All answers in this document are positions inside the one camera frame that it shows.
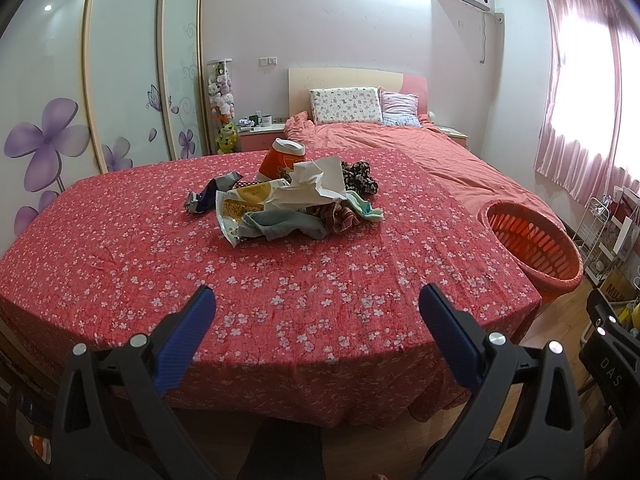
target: silver screw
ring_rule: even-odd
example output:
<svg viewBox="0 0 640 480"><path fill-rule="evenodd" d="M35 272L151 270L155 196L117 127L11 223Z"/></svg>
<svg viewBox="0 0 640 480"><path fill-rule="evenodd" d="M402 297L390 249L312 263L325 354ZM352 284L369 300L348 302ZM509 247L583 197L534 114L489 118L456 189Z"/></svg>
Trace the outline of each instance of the silver screw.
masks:
<svg viewBox="0 0 640 480"><path fill-rule="evenodd" d="M562 344L558 341L550 341L549 342L549 350L551 350L554 354L562 353Z"/></svg>
<svg viewBox="0 0 640 480"><path fill-rule="evenodd" d="M86 345L84 343L78 343L74 346L74 355L82 355L86 352Z"/></svg>
<svg viewBox="0 0 640 480"><path fill-rule="evenodd" d="M146 345L146 335L136 334L131 339L129 339L129 344L133 346L133 348L140 348L141 346Z"/></svg>
<svg viewBox="0 0 640 480"><path fill-rule="evenodd" d="M505 338L505 336L500 332L491 332L489 334L489 342L496 346L502 346L507 342L507 338Z"/></svg>

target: white patterned pillow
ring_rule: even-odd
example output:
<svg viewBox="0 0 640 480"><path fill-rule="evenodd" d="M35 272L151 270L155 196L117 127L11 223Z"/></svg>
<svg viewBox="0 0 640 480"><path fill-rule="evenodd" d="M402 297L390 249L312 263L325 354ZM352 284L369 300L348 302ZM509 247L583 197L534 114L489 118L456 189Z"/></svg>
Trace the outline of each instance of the white patterned pillow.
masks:
<svg viewBox="0 0 640 480"><path fill-rule="evenodd" d="M315 88L310 94L315 124L382 124L377 88Z"/></svg>

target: red floral tablecloth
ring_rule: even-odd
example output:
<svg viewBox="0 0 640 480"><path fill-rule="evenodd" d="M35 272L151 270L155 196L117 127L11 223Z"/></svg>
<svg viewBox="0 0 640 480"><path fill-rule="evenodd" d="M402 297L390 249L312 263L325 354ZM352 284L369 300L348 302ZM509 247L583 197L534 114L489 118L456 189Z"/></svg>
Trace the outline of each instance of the red floral tablecloth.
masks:
<svg viewBox="0 0 640 480"><path fill-rule="evenodd" d="M308 159L336 153L309 150ZM184 212L188 190L264 152L178 160L82 180L0 261L0 312L62 366L150 332L207 283L218 310L172 403L332 426L381 426L410 407L426 420L462 392L417 311L435 282L487 330L522 336L540 296L510 254L400 152L366 160L380 224L316 241L297 234L233 248L215 212Z"/></svg>

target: laundry basket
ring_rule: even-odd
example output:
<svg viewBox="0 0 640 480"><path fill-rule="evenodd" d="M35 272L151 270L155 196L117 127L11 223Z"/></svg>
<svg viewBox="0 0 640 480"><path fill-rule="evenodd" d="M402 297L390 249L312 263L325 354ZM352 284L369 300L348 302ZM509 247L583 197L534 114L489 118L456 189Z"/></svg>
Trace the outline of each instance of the laundry basket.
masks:
<svg viewBox="0 0 640 480"><path fill-rule="evenodd" d="M517 202L492 200L482 207L478 219L516 258L543 304L580 285L582 260L578 250L549 218Z"/></svg>

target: pink blanket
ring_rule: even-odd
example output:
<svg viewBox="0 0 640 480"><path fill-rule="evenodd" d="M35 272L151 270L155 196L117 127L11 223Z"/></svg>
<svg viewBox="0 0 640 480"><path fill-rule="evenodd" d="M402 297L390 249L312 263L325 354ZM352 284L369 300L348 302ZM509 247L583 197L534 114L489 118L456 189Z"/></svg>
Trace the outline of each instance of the pink blanket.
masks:
<svg viewBox="0 0 640 480"><path fill-rule="evenodd" d="M427 115L420 116L422 128L380 126L365 123L337 123L316 126L300 112L287 121L287 138L313 148L371 147L395 149L422 166L455 198L477 216L489 200L515 200L562 226L551 208L532 192L492 168L444 135Z"/></svg>

